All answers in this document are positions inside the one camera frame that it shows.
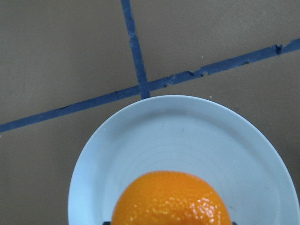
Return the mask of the orange mandarin fruit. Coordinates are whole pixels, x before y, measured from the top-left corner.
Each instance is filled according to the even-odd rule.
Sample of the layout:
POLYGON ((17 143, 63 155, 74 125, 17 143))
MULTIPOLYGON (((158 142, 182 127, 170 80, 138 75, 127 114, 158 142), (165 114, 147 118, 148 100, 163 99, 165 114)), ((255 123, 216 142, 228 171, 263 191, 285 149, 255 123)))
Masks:
POLYGON ((215 189, 189 173, 157 171, 134 180, 117 201, 112 225, 231 225, 215 189))

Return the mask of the light blue plate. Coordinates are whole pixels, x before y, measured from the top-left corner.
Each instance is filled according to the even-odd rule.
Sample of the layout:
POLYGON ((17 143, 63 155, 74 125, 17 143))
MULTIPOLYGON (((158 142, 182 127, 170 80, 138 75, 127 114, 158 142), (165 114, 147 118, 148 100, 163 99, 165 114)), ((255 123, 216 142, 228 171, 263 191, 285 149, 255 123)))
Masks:
POLYGON ((239 225, 300 222, 289 172, 256 127, 211 101, 169 95, 123 108, 90 137, 71 179, 69 224, 110 220, 123 190, 140 175, 157 170, 206 180, 239 225))

